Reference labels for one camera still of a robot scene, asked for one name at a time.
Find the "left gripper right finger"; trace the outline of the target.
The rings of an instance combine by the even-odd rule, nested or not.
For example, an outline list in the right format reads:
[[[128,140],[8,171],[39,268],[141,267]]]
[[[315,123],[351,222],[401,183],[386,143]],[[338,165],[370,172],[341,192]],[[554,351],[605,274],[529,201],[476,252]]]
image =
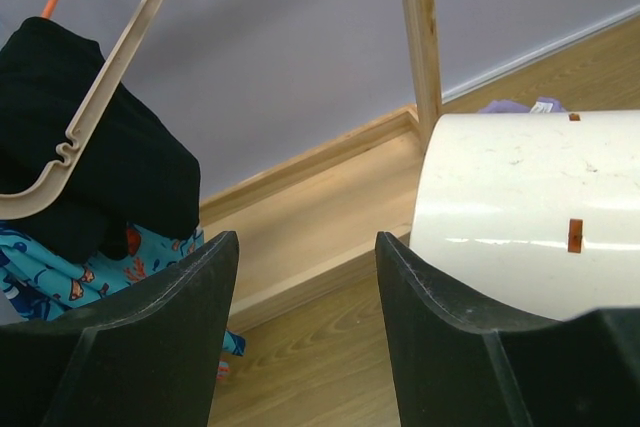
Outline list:
[[[404,426],[635,426],[639,312],[556,322],[430,265],[388,232],[375,262]]]

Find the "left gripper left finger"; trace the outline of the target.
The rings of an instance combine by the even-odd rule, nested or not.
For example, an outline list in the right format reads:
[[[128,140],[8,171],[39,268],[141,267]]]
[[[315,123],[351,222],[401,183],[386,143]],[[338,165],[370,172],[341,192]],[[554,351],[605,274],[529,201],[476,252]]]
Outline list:
[[[5,426],[204,426],[239,261],[223,232],[53,321],[1,329]]]

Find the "white round drawer organizer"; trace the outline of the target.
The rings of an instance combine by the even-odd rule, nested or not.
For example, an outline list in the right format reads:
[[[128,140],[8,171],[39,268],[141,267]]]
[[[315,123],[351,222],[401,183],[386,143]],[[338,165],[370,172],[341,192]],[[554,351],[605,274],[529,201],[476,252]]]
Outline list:
[[[637,306],[638,112],[443,116],[409,245],[465,285],[538,316]]]

